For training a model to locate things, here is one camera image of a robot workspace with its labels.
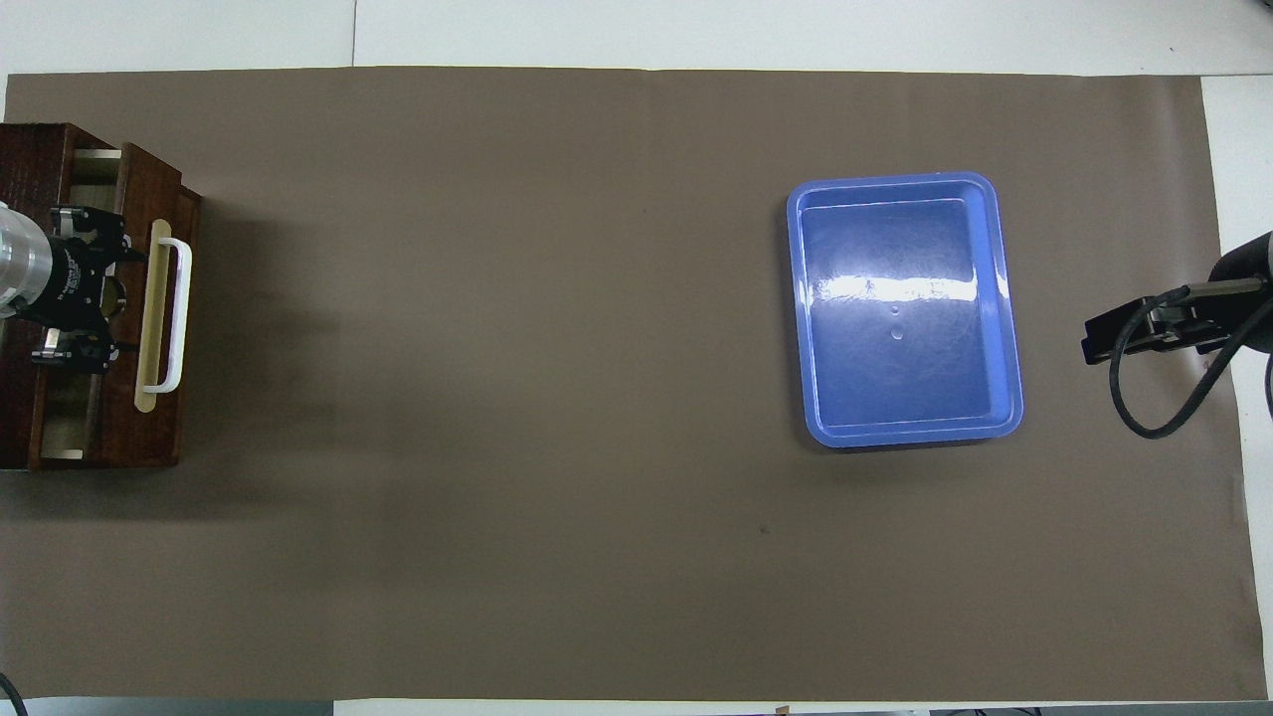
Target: brown paper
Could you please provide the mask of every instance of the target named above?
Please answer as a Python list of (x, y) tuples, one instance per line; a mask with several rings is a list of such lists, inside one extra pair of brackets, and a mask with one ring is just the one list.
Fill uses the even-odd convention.
[[(1148, 442), (1078, 348), (1217, 257), (1197, 79), (19, 75), (8, 120), (205, 196), (183, 464), (0, 478), (33, 696), (1265, 696), (1230, 383)], [(785, 195), (941, 169), (998, 187), (1025, 422), (821, 448)], [(1200, 372), (1128, 363), (1146, 420)]]

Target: white table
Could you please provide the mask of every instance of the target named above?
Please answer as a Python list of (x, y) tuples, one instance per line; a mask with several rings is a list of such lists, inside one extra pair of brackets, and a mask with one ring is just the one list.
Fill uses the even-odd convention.
[[(1258, 0), (0, 0), (0, 78), (350, 65), (1203, 75), (1221, 248), (1273, 229), (1273, 10)], [(1273, 423), (1263, 367), (1262, 355), (1244, 350), (1232, 371), (1273, 683)], [(743, 713), (775, 706), (377, 701), (339, 703), (337, 713)]]

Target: silver cylinder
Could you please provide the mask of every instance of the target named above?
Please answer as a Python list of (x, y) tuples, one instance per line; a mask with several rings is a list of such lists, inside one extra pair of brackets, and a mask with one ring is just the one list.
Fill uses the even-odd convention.
[(0, 203), (0, 319), (17, 313), (13, 302), (34, 303), (48, 284), (53, 252), (36, 222)]

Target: blue tray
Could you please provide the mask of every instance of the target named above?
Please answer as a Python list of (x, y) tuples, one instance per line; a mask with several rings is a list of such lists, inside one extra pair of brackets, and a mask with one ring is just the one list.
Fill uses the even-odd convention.
[(805, 419), (830, 447), (1004, 436), (1021, 369), (994, 187), (815, 181), (787, 203)]

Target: wooden cabinet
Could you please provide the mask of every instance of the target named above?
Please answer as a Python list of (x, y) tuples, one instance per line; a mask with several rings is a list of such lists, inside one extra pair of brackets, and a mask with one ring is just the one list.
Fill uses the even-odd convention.
[[(50, 231), (50, 206), (81, 204), (120, 214), (134, 248), (150, 251), (151, 224), (196, 246), (200, 197), (181, 172), (132, 144), (116, 149), (73, 125), (0, 125), (0, 201)], [(148, 265), (121, 262), (116, 278), (126, 304), (111, 317), (125, 345), (141, 339)], [(167, 278), (163, 325), (172, 311)], [(159, 395), (154, 409), (134, 404), (137, 352), (125, 349), (103, 376), (37, 366), (43, 339), (36, 324), (0, 322), (0, 469), (148, 468), (172, 465), (181, 450), (182, 390)], [(171, 340), (164, 335), (163, 341)], [(160, 350), (167, 369), (167, 348)]]

